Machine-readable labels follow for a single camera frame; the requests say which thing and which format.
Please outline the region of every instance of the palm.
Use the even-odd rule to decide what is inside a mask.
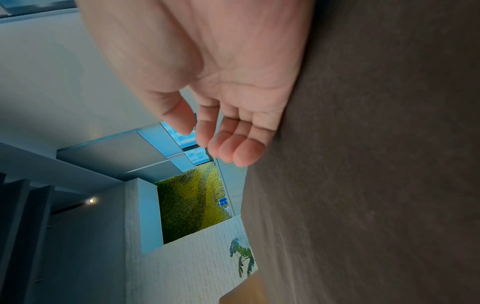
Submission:
[[[112,30],[98,31],[112,27],[113,22],[98,14],[106,5],[99,8],[98,1],[83,1],[80,10],[87,25],[97,27],[90,29],[100,48],[154,113],[189,133],[193,114],[177,93],[188,85],[200,105],[196,134],[201,146],[239,166],[261,157],[300,69],[311,0],[134,2],[136,9],[122,20],[130,32],[119,31],[110,38],[121,40],[116,46],[137,44],[127,43],[123,56],[104,42]],[[129,0],[117,1],[129,5]],[[142,17],[134,21],[132,12]],[[138,45],[142,35],[148,41]],[[224,119],[214,136],[219,110]]]

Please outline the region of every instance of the brick wall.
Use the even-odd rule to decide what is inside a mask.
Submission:
[[[248,245],[239,216],[141,253],[138,187],[125,185],[126,303],[218,303],[240,284],[232,239]]]

